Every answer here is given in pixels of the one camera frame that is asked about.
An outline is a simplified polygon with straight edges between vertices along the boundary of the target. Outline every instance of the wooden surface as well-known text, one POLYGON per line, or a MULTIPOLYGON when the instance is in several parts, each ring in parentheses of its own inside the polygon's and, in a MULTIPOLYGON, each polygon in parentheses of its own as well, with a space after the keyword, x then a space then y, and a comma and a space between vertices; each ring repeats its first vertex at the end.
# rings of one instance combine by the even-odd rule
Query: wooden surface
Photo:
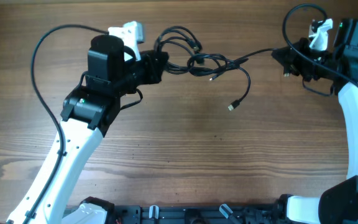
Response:
MULTIPOLYGON (((0 221, 17 206, 42 165, 56 130, 30 85, 30 56, 39 37, 60 24, 101 29, 137 20, 151 49, 165 28, 192 30, 207 53, 236 58, 283 47, 284 15, 299 1, 170 1, 0 5, 0 221)), ((358 17, 358 1, 318 1, 335 21, 358 17)), ((308 33, 313 11, 289 23, 293 41, 308 33)), ((333 41, 335 31, 331 32, 333 41)), ((58 115, 64 97, 86 70, 96 34, 61 30, 37 56, 37 83, 58 115)), ((188 56, 167 48, 172 62, 188 56)), ((305 91, 299 77, 285 78, 271 56, 252 57, 248 97, 228 104, 246 87, 241 72, 208 77, 164 73, 142 86, 144 101, 119 114, 81 173, 68 205, 88 196, 118 205, 188 205, 273 202, 281 194, 318 196, 347 172, 346 129, 336 97, 305 91)), ((328 82, 312 83, 325 91, 328 82)), ((131 101, 128 96, 124 101, 131 101)))

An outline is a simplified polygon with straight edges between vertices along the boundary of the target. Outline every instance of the black cable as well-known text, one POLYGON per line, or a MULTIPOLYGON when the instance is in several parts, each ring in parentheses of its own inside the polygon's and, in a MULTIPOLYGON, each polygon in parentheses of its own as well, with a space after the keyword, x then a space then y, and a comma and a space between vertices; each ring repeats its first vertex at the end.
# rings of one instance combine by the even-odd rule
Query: black cable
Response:
POLYGON ((318 11, 320 11, 320 12, 323 14, 323 16, 324 16, 324 19, 323 19, 323 21, 322 21, 321 23, 319 23, 319 26, 320 26, 321 24, 324 24, 324 23, 325 23, 325 21, 326 21, 326 19, 327 19, 327 14, 326 14, 326 12, 324 11, 323 8, 321 8, 321 7, 319 7, 319 6, 315 5, 315 4, 307 4, 307 3, 306 3, 306 4, 300 4, 300 5, 298 5, 298 6, 295 6, 293 9, 291 9, 291 10, 286 14, 286 16, 285 16, 285 18, 284 18, 284 21, 283 21, 282 32, 283 32, 283 37, 284 37, 285 42, 288 44, 288 46, 290 46, 290 47, 292 48, 292 50, 294 50, 299 56, 301 56, 301 57, 302 57, 303 59, 305 59, 306 61, 312 63, 313 65, 316 65, 316 66, 318 66, 318 67, 321 67, 321 68, 323 68, 323 69, 325 69, 325 70, 327 70, 327 71, 329 71, 329 72, 332 72, 332 73, 334 73, 335 75, 339 76, 340 78, 343 78, 343 79, 345 79, 346 81, 348 81, 348 82, 350 82, 351 84, 353 84, 353 85, 355 85, 356 87, 358 87, 358 83, 357 83, 355 80, 353 80, 353 79, 351 79, 351 78, 349 78, 349 77, 347 77, 347 76, 345 76, 345 75, 343 75, 343 74, 341 74, 341 73, 339 73, 339 72, 337 72, 337 71, 335 71, 335 70, 333 70, 333 69, 331 69, 331 68, 329 68, 329 67, 327 67, 327 66, 325 66, 325 65, 322 65, 322 64, 320 64, 320 63, 317 63, 317 62, 315 62, 314 60, 308 58, 307 56, 305 56, 304 54, 302 54, 298 49, 296 49, 296 48, 294 47, 294 45, 290 42, 290 40, 288 39, 288 36, 287 36, 287 32, 286 32, 286 29, 287 29, 287 20, 288 20, 288 18, 291 16, 291 14, 293 14, 293 12, 295 12, 296 10, 298 10, 298 9, 300 9, 300 8, 303 8, 303 7, 312 7, 312 8, 314 8, 314 9, 317 9, 318 11))
POLYGON ((132 103, 128 103, 127 105, 124 105, 120 108, 120 110, 124 110, 127 108, 130 108, 131 106, 135 106, 136 104, 140 103, 143 100, 143 94, 140 90, 136 89, 137 94, 139 94, 140 100, 137 100, 135 102, 132 103))
POLYGON ((230 104, 229 110, 233 110, 234 108, 239 106, 240 102, 247 96, 249 89, 250 89, 250 84, 251 84, 250 76, 245 69, 240 67, 240 65, 245 63, 246 61, 248 61, 248 58, 250 56, 253 56, 255 54, 259 54, 262 52, 266 52, 266 51, 276 50, 273 48, 262 49, 262 50, 258 50, 256 52, 247 54, 245 56, 242 56, 240 58, 237 58, 235 60, 230 60, 221 54, 201 54, 200 53, 200 50, 202 49, 201 43, 197 40, 195 35, 190 30, 188 30, 185 27, 181 27, 181 26, 173 26, 168 29, 165 29, 161 33, 161 35, 159 35, 157 40, 155 41, 154 50, 157 53, 161 52, 162 48, 165 44, 173 44, 173 45, 179 46, 179 47, 185 49, 190 54, 190 58, 188 59, 186 66, 180 66, 180 65, 176 65, 171 62, 167 62, 165 71, 167 71, 171 74, 181 75, 181 74, 189 72, 190 74, 192 74, 196 77, 203 77, 203 76, 214 74, 214 76, 212 76, 212 78, 210 78, 210 80, 212 81, 212 80, 217 79, 217 77, 221 76, 223 73, 225 73, 227 71, 235 70, 235 69, 238 69, 245 73, 245 75, 247 77, 247 81, 248 81, 246 92, 241 98, 233 101, 230 104), (191 36, 192 39, 182 31, 187 32, 189 34, 189 36, 191 36), (180 36, 173 36, 173 37, 169 37, 165 40, 162 40, 165 35, 170 34, 170 33, 179 34, 180 36), (186 43, 188 46, 190 46, 190 48, 183 45, 182 43, 175 42, 174 40, 182 41, 182 42, 186 43), (195 63, 197 63, 199 65, 203 65, 205 59, 212 60, 216 64, 217 67, 212 69, 212 68, 208 68, 208 67, 195 66, 195 63))
POLYGON ((77 84, 77 86, 74 89, 78 89, 78 88, 80 88, 82 86, 82 82, 84 81, 84 77, 87 74, 88 74, 88 71, 85 71, 85 72, 82 73, 81 78, 80 78, 80 82, 77 84))
POLYGON ((335 90, 335 87, 334 87, 333 84, 331 85, 331 87, 330 87, 330 89, 329 89, 329 93, 322 93, 322 92, 320 92, 320 91, 314 90, 314 89, 312 89, 312 88, 310 88, 310 87, 307 87, 307 86, 305 85, 305 79, 304 79, 304 78, 302 78, 302 86, 303 86, 304 89, 306 89, 306 90, 308 90, 308 91, 310 91, 310 92, 312 92, 312 93, 319 94, 320 96, 333 96, 334 90, 335 90))
POLYGON ((41 43, 52 32, 55 32, 56 30, 60 30, 60 29, 64 29, 64 28, 81 28, 81 29, 92 30, 92 31, 99 32, 99 33, 102 33, 102 34, 109 34, 108 31, 99 30, 99 29, 95 29, 95 28, 92 28, 92 27, 88 27, 88 26, 77 25, 77 24, 67 24, 67 25, 58 26, 58 27, 55 27, 55 28, 49 30, 47 33, 45 33, 41 37, 41 39, 38 41, 37 45, 35 46, 35 49, 34 49, 34 52, 32 54, 32 58, 31 58, 31 65, 30 65, 31 84, 32 84, 32 87, 33 87, 33 89, 35 91, 35 94, 37 95, 38 99, 40 100, 42 106, 45 108, 45 110, 47 111, 47 113, 51 117, 54 125, 56 126, 57 132, 59 134, 59 139, 60 139, 60 149, 59 149, 59 152, 58 152, 58 158, 57 158, 57 161, 55 163, 55 166, 53 167, 53 170, 52 170, 47 182, 45 183, 45 186, 41 190, 40 195, 38 196, 37 200, 34 202, 32 208, 30 209, 30 211, 28 211, 26 214, 24 214, 26 216, 26 218, 25 218, 25 220, 23 222, 24 224, 28 223, 30 221, 30 219, 34 216, 34 212, 36 211, 37 207, 39 206, 39 203, 41 202, 42 198, 44 197, 46 191, 49 188, 50 183, 52 182, 53 178, 56 175, 56 172, 57 172, 57 170, 59 168, 59 165, 60 165, 60 163, 62 161, 64 152, 65 152, 65 138, 64 138, 64 135, 63 135, 62 127, 59 125, 59 122, 57 121, 55 115, 53 115, 52 111, 49 109, 48 105, 46 104, 46 102, 42 98, 41 93, 39 92, 39 90, 37 88, 37 84, 35 84, 35 77, 34 77, 35 56, 37 55, 37 51, 38 51, 38 48, 40 47, 41 43))

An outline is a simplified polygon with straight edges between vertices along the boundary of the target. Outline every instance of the tangled cable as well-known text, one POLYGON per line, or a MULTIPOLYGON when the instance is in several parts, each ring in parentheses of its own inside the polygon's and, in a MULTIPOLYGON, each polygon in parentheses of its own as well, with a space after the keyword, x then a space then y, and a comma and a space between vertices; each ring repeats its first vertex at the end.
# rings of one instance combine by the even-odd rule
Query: tangled cable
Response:
POLYGON ((244 74, 247 77, 246 92, 244 93, 244 95, 241 98, 239 98, 238 100, 234 100, 230 104, 230 106, 228 107, 230 111, 234 110, 236 107, 238 107, 240 105, 240 102, 247 96, 249 89, 251 87, 250 76, 249 76, 248 72, 245 69, 243 69, 240 65, 243 64, 244 62, 248 61, 248 58, 250 56, 253 56, 253 55, 261 53, 261 52, 276 50, 276 49, 262 49, 262 50, 258 50, 256 52, 247 54, 245 56, 242 56, 240 58, 237 58, 235 60, 228 59, 221 54, 202 54, 202 53, 200 53, 201 50, 203 49, 201 42, 197 40, 197 38, 194 36, 194 34, 189 29, 182 27, 182 26, 173 26, 168 29, 165 29, 159 35, 157 40, 155 41, 154 50, 156 52, 161 52, 162 48, 165 44, 173 44, 173 45, 179 46, 179 47, 185 49, 190 54, 190 58, 188 59, 186 66, 180 66, 180 65, 176 65, 171 62, 167 62, 165 71, 167 71, 171 74, 181 75, 184 73, 190 73, 196 77, 203 77, 203 76, 214 74, 214 76, 212 76, 209 79, 212 81, 212 80, 215 80, 217 77, 223 75, 223 73, 225 73, 227 71, 238 69, 238 70, 244 72, 244 74), (165 40, 163 40, 164 36, 169 33, 176 33, 176 34, 179 34, 179 36, 173 36, 173 37, 169 37, 169 38, 166 38, 165 40), (177 42, 177 41, 174 41, 174 40, 183 41, 188 46, 190 46, 190 48, 177 42), (205 59, 212 60, 213 62, 216 63, 217 67, 212 69, 212 68, 208 68, 208 67, 195 66, 195 63, 197 63, 198 65, 204 65, 205 59))

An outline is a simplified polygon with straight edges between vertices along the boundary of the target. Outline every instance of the wood grain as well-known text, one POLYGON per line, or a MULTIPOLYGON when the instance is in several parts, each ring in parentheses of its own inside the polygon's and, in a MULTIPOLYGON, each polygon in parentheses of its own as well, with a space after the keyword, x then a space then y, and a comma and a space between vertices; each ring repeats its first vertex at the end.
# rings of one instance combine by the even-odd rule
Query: wood grain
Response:
MULTIPOLYGON (((107 28, 137 20, 151 49, 165 28, 192 30, 207 53, 236 58, 283 47, 282 18, 298 1, 136 1, 0 5, 0 221, 16 207, 42 165, 56 133, 29 78, 39 37, 66 23, 107 28)), ((337 26, 358 18, 358 1, 317 1, 337 26)), ((288 29, 307 34, 314 11, 297 12, 288 29)), ((47 38, 37 56, 39 88, 55 114, 86 70, 95 33, 67 29, 47 38)), ((188 56, 168 48, 170 60, 188 56)), ((271 202, 280 194, 318 196, 347 172, 346 129, 337 98, 305 91, 298 77, 284 78, 266 54, 244 68, 249 96, 227 110, 246 87, 241 72, 216 81, 165 73, 159 85, 142 86, 144 101, 120 113, 81 173, 69 201, 88 196, 118 205, 186 205, 271 202)), ((326 90, 329 82, 311 83, 326 90)), ((131 101, 136 96, 123 100, 131 101)))

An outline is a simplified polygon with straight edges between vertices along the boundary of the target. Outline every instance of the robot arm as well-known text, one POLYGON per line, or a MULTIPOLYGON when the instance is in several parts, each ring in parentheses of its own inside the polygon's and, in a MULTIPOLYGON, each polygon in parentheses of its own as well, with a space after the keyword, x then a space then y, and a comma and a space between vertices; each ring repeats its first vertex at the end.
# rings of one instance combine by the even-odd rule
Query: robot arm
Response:
MULTIPOLYGON (((30 215, 29 211, 58 159, 61 141, 58 134, 29 191, 10 214, 7 223, 62 222, 65 206, 86 161, 99 146, 118 112, 135 104, 120 107, 120 97, 136 92, 141 95, 137 86, 161 81, 168 54, 139 53, 137 44, 143 40, 142 24, 135 21, 123 27, 110 27, 109 35, 92 40, 88 71, 84 73, 86 86, 78 85, 63 104, 60 126, 66 146, 57 173, 35 213, 30 215)), ((103 223, 108 211, 109 208, 93 205, 79 209, 80 214, 72 215, 63 223, 103 223)))
MULTIPOLYGON (((302 38, 295 44, 297 50, 314 61, 339 71, 358 83, 358 21, 344 19, 339 26, 334 53, 326 50, 326 28, 332 21, 310 35, 312 41, 302 38)), ((327 78, 333 81, 331 93, 338 95, 342 106, 349 145, 347 180, 325 191, 318 198, 292 196, 288 198, 286 216, 301 223, 358 223, 358 87, 335 74, 303 60, 289 48, 273 52, 273 57, 284 66, 284 73, 301 75, 304 82, 327 78)))

